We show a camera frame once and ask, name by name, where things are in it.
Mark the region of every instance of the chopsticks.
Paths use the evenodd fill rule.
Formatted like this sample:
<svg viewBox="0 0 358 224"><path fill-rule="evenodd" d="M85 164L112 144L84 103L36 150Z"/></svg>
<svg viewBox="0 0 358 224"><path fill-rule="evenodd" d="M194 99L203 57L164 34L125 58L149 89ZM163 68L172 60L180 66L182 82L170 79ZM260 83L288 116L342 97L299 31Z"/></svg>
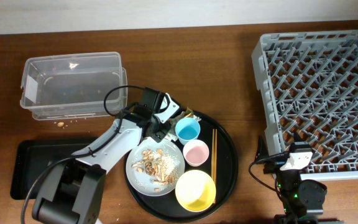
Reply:
<svg viewBox="0 0 358 224"><path fill-rule="evenodd" d="M216 158L218 153L218 130L212 130L212 159L211 159L211 178L214 180L216 186Z"/></svg>

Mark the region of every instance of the white wall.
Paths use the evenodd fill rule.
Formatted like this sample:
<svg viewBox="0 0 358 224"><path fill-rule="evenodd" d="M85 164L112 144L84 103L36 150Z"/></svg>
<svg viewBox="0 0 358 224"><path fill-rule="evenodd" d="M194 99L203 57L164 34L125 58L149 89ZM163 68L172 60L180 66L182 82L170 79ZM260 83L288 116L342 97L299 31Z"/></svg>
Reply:
<svg viewBox="0 0 358 224"><path fill-rule="evenodd" d="M0 0L0 34L358 19L358 0Z"/></svg>

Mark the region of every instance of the metal grid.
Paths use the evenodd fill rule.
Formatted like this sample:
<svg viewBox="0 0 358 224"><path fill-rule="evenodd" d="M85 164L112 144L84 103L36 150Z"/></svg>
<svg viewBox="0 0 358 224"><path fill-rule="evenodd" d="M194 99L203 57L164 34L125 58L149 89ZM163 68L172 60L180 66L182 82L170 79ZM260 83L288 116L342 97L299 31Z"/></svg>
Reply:
<svg viewBox="0 0 358 224"><path fill-rule="evenodd" d="M358 170L358 30L269 34L261 42L276 151L287 150L296 131L314 148L306 173Z"/></svg>

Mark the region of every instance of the white plate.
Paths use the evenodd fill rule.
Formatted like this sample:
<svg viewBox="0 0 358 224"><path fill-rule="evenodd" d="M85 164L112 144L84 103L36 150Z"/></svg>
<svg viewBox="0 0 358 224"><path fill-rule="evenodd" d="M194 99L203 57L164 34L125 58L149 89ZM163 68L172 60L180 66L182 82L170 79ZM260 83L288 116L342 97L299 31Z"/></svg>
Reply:
<svg viewBox="0 0 358 224"><path fill-rule="evenodd" d="M153 184L152 180L155 180L155 177L147 175L145 172L140 173L136 171L136 168L132 168L132 165L136 162L142 160L142 152L144 150L151 149L156 151L157 149L162 149L164 154L169 154L175 160L175 167L177 168L178 178L185 172L185 159L183 154L173 142L163 139L160 143L155 142L152 138L145 138L138 147L133 149L129 153L127 164L126 164L126 173L129 180L129 183L141 194L148 196L161 196L171 192L175 189L178 179L174 183L168 185L157 185Z"/></svg>

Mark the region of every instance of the white label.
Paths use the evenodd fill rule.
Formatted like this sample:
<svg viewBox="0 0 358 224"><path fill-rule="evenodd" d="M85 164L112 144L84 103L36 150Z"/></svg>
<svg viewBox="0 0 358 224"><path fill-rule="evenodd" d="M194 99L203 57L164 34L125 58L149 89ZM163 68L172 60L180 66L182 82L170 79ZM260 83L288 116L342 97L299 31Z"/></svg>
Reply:
<svg viewBox="0 0 358 224"><path fill-rule="evenodd" d="M25 83L25 93L24 96L31 100L33 103L37 101L37 89L38 83L29 75L27 76L27 81Z"/></svg>

